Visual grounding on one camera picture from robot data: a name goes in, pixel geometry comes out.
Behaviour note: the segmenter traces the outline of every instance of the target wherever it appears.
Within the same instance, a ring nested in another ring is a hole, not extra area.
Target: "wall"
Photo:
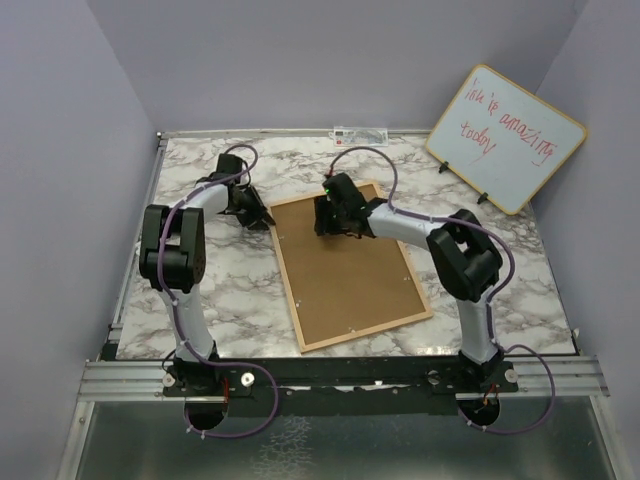
[[[0,15],[0,476],[55,476],[157,139],[82,0]]]
[[[538,90],[590,136],[534,200],[580,345],[597,354],[640,475],[640,4],[591,0]]]
[[[87,2],[166,131],[429,128],[477,63],[535,90],[586,0]]]

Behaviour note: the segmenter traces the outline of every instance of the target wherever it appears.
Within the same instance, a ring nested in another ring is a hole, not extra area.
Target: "gray floor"
[[[509,399],[496,423],[535,420],[546,399]],[[259,419],[225,421],[238,431]],[[278,417],[243,440],[187,435],[180,404],[96,407],[80,479],[613,479],[588,398],[559,398],[529,434],[498,437],[458,417]]]

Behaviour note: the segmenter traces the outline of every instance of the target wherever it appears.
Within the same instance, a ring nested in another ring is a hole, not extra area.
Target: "yellow whiteboard edge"
[[[506,82],[509,82],[511,85],[513,85],[514,87],[518,88],[519,90],[521,90],[522,92],[526,93],[527,95],[529,95],[531,98],[533,98],[534,100],[542,103],[544,106],[550,108],[551,110],[553,110],[554,112],[556,112],[558,115],[564,117],[565,119],[569,120],[569,122],[573,123],[574,125],[576,125],[577,127],[580,128],[580,130],[582,130],[582,138],[580,139],[580,141],[576,144],[575,147],[573,147],[573,149],[567,154],[567,156],[565,156],[561,162],[558,163],[558,165],[556,165],[556,168],[554,168],[553,170],[551,170],[551,172],[549,173],[549,175],[547,175],[547,177],[542,181],[542,183],[540,183],[540,185],[538,185],[538,188],[536,188],[533,193],[531,195],[529,195],[529,198],[527,198],[524,203],[522,205],[520,205],[515,211],[510,211],[507,210],[505,207],[503,207],[502,205],[494,202],[490,196],[487,197],[487,200],[489,200],[491,203],[493,203],[496,207],[498,207],[500,210],[502,210],[504,213],[506,213],[507,215],[516,215],[517,213],[520,212],[520,210],[522,210],[525,205],[527,205],[527,203],[529,203],[531,201],[531,199],[533,198],[533,196],[538,193],[538,191],[542,188],[542,186],[547,183],[547,181],[553,176],[554,173],[556,173],[556,171],[564,164],[564,162],[567,161],[567,159],[573,155],[573,153],[578,149],[578,147],[580,145],[582,145],[585,141],[585,139],[587,138],[587,128],[582,125],[581,123],[575,121],[573,118],[569,117],[568,115],[566,115],[565,113],[561,112],[560,110],[558,110],[556,107],[554,107],[553,105],[549,105],[547,102],[545,102],[544,100],[542,100],[541,98],[537,97],[536,95],[534,95],[533,93],[529,92],[528,90],[525,90],[524,88],[522,88],[520,85],[518,85],[517,83],[512,82],[511,80],[509,80],[507,77],[505,77],[504,75],[502,75],[499,72],[496,72],[493,68],[489,67],[488,65],[485,65],[484,63],[479,63],[478,65],[476,65],[475,67],[473,67],[473,69],[471,70],[471,73],[469,73],[469,75],[467,76],[467,78],[465,79],[465,81],[462,83],[462,85],[460,86],[460,88],[458,89],[458,91],[456,92],[455,96],[453,97],[453,99],[451,99],[451,102],[449,102],[449,105],[447,106],[447,108],[445,109],[445,111],[442,113],[442,115],[440,115],[440,118],[438,119],[438,122],[436,123],[435,127],[433,127],[433,129],[431,130],[431,134],[429,135],[429,137],[427,138],[427,141],[424,144],[424,147],[426,148],[427,152],[429,153],[429,155],[431,155],[433,158],[435,158],[436,160],[438,160],[440,163],[444,163],[445,160],[441,159],[438,155],[436,155],[435,153],[433,153],[433,151],[429,148],[429,140],[431,139],[431,135],[433,135],[433,133],[435,133],[436,129],[438,128],[438,126],[440,125],[440,122],[442,121],[442,119],[445,117],[445,115],[447,114],[447,112],[449,111],[449,109],[453,106],[453,104],[455,103],[455,101],[458,99],[458,96],[460,96],[460,94],[463,92],[465,86],[467,85],[467,83],[471,80],[471,78],[473,77],[473,74],[476,73],[476,70],[480,69],[480,68],[485,68],[487,70],[489,70],[492,73],[495,73],[497,76],[499,76],[500,78],[502,78],[503,80],[505,80]],[[480,194],[486,193],[483,189],[478,188],[476,185],[474,185],[473,183],[471,183],[469,180],[467,180],[466,177],[460,175],[460,173],[458,173],[458,171],[453,168],[451,166],[451,164],[448,165],[449,170],[451,170],[453,173],[455,173],[458,177],[460,177],[462,180],[464,180],[469,186],[471,186],[474,190],[476,190],[477,192],[479,192]]]

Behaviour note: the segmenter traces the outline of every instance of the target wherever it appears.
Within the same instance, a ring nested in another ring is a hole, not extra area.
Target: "marble table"
[[[433,214],[473,211],[486,228],[512,248],[515,278],[494,300],[500,343],[524,343],[542,353],[575,353],[558,292],[532,211],[507,216],[492,204],[478,206],[477,192],[455,174],[438,173],[439,162],[424,137],[390,140],[384,149],[400,176],[396,204]],[[167,146],[154,203],[186,195],[196,179],[215,169],[227,147],[251,143],[260,152],[253,184],[268,205],[320,189],[323,173],[340,151],[328,137],[172,139]],[[239,151],[246,159],[249,151]],[[338,164],[355,180],[375,180],[389,191],[392,172],[382,159],[354,152]],[[235,217],[220,216],[205,227],[207,270],[201,283],[205,318],[225,357],[300,356],[284,286],[268,232],[244,231]],[[305,356],[447,355],[460,346],[454,299],[438,282],[428,252],[408,246],[434,316],[429,320],[305,354]],[[506,266],[501,278],[506,275]],[[123,312],[118,359],[161,358],[175,348],[164,304],[138,272]]]

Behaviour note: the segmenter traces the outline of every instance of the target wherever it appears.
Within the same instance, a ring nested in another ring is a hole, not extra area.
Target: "brown board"
[[[367,200],[374,183],[358,187]],[[314,197],[270,207],[271,233],[302,352],[433,315],[404,245],[391,239],[318,237]]]

